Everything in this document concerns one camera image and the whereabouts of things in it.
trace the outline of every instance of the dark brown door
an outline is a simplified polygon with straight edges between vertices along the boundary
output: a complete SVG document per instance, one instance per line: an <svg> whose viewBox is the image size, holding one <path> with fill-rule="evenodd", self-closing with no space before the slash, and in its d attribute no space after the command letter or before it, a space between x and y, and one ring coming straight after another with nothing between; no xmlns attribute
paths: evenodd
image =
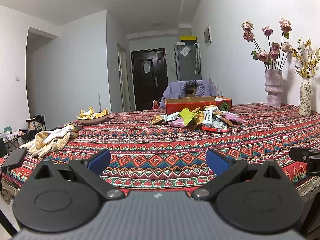
<svg viewBox="0 0 320 240"><path fill-rule="evenodd" d="M148 110L168 87L165 49L131 52L136 110Z"/></svg>

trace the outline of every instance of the purple vase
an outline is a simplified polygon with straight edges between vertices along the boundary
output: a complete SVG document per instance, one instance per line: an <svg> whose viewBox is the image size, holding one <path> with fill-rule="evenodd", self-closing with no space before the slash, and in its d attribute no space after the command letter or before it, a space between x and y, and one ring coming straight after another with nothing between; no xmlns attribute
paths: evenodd
<svg viewBox="0 0 320 240"><path fill-rule="evenodd" d="M267 106L280 107L282 105L282 71L266 69L266 91L268 92Z"/></svg>

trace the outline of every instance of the pink snack package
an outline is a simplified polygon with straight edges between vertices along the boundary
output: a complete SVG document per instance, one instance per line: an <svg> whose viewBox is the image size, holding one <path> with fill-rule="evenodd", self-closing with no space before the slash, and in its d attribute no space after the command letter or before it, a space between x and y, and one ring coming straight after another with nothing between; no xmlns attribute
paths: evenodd
<svg viewBox="0 0 320 240"><path fill-rule="evenodd" d="M168 122L168 125L173 126L173 127L180 127L180 128L186 127L185 124L183 123L182 118L178 118L172 122Z"/></svg>
<svg viewBox="0 0 320 240"><path fill-rule="evenodd" d="M235 121L235 122L239 122L239 123L244 122L244 120L239 118L236 114L230 113L228 111L222 111L222 112L224 113L224 117L230 121Z"/></svg>

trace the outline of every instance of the patterned tablecloth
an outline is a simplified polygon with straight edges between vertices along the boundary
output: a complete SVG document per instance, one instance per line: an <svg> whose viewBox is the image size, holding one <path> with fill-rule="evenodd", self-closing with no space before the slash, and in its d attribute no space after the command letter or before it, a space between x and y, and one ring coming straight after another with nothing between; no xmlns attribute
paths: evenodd
<svg viewBox="0 0 320 240"><path fill-rule="evenodd" d="M306 164L294 162L288 155L293 145L320 147L319 113L304 117L298 114L297 106L275 108L263 104L235 105L233 111L245 122L228 133L150 126L152 117L164 110L110 114L111 119L105 123L84 126L76 139L47 158L67 163L108 148L111 163L101 177L121 190L190 193L215 177L205 163L205 153L212 148L250 163L276 160L305 199L319 190L319 178L307 177ZM20 168L3 175L4 180L21 187L40 160L26 157Z"/></svg>

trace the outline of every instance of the metal screw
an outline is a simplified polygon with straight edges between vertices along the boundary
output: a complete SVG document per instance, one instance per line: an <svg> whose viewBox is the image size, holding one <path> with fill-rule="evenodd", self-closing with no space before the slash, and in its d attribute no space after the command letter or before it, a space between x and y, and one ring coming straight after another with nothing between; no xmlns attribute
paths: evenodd
<svg viewBox="0 0 320 240"><path fill-rule="evenodd" d="M193 194L196 196L196 197L207 197L209 196L210 192L209 190L205 189L205 188L199 188L199 189L196 189Z"/></svg>
<svg viewBox="0 0 320 240"><path fill-rule="evenodd" d="M107 192L107 197L109 198L119 198L122 196L122 191L119 189L112 189Z"/></svg>

